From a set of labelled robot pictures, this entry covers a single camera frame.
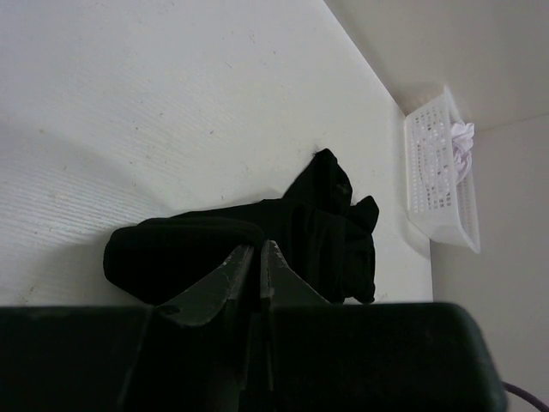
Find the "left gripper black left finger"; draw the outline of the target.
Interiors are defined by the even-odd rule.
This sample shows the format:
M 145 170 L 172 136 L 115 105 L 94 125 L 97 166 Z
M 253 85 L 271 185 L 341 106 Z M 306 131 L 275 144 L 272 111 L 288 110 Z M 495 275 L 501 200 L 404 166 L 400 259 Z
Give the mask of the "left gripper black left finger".
M 236 411 L 245 385 L 254 250 L 241 245 L 199 282 L 154 308 L 126 411 Z

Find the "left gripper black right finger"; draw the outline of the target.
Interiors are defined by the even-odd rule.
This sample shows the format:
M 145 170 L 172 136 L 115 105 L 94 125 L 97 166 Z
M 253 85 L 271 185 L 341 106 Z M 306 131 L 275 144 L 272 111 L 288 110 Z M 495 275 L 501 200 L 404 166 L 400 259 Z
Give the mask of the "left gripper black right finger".
M 274 409 L 339 411 L 337 308 L 290 268 L 273 240 L 262 249 L 260 296 Z

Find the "black tank top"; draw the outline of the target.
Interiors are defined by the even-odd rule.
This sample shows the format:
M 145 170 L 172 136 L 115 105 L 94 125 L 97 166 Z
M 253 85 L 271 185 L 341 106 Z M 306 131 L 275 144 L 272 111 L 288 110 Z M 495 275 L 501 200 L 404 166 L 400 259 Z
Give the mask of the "black tank top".
M 106 244 L 106 280 L 151 305 L 182 293 L 220 266 L 241 245 L 259 265 L 274 241 L 288 266 L 325 300 L 374 301 L 373 197 L 352 202 L 353 188 L 334 154 L 324 149 L 284 195 L 221 209 L 147 219 L 112 233 Z

